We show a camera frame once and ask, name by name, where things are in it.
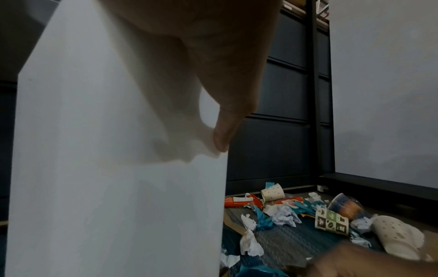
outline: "white panel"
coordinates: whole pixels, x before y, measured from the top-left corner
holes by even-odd
[[[336,172],[438,188],[437,14],[330,1]]]
[[[180,42],[63,0],[20,73],[6,276],[217,276],[227,154]]]

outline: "hand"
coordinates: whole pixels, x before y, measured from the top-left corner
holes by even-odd
[[[369,250],[352,243],[341,243],[317,258],[307,277],[416,277],[438,276],[436,264],[408,261]]]
[[[257,110],[282,0],[101,0],[140,29],[178,37],[207,92],[219,103],[213,141],[221,152]]]

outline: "black vertical post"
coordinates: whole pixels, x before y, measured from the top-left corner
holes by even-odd
[[[322,174],[321,165],[321,124],[319,112],[319,68],[316,26],[316,2],[306,1],[306,53],[308,114],[310,124],[310,181],[318,182]]]

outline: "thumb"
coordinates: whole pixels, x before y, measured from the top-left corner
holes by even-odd
[[[213,142],[221,152],[227,152],[229,142],[237,131],[237,128],[245,118],[245,114],[220,108],[218,122],[213,132]]]

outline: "green and brown paper cup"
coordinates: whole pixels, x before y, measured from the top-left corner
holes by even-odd
[[[340,235],[348,235],[348,218],[326,208],[318,207],[315,217],[315,228]]]

